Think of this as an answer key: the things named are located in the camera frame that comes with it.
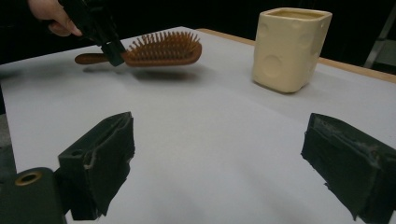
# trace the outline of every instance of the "white table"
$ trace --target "white table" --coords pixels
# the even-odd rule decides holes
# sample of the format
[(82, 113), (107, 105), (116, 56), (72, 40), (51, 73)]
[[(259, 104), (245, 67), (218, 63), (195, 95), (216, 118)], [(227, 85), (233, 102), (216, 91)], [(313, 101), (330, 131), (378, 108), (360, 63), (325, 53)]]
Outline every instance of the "white table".
[(55, 170), (99, 121), (134, 117), (131, 173), (107, 216), (68, 223), (363, 223), (302, 158), (304, 132), (319, 113), (396, 147), (396, 85), (318, 64), (309, 84), (281, 94), (252, 82), (252, 46), (172, 30), (200, 36), (197, 63), (75, 64), (100, 52), (92, 46), (0, 66), (18, 172)]

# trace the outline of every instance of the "hand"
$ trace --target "hand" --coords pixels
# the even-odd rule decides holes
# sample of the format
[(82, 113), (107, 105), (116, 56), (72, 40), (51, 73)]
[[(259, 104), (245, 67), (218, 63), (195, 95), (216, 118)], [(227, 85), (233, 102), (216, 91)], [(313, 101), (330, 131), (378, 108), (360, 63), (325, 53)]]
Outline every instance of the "hand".
[(54, 21), (49, 25), (49, 30), (54, 34), (59, 36), (82, 35), (58, 0), (27, 0), (27, 2), (32, 14), (37, 19)]

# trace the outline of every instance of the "hairbrush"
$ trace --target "hairbrush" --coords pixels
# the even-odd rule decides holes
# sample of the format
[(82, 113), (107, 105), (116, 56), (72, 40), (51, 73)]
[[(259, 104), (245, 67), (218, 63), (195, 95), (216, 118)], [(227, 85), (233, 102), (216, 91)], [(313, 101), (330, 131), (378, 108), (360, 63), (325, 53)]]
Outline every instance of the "hairbrush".
[[(184, 65), (201, 57), (202, 45), (190, 32), (158, 32), (141, 35), (121, 56), (132, 67)], [(75, 58), (78, 64), (108, 62), (103, 53), (83, 53)]]

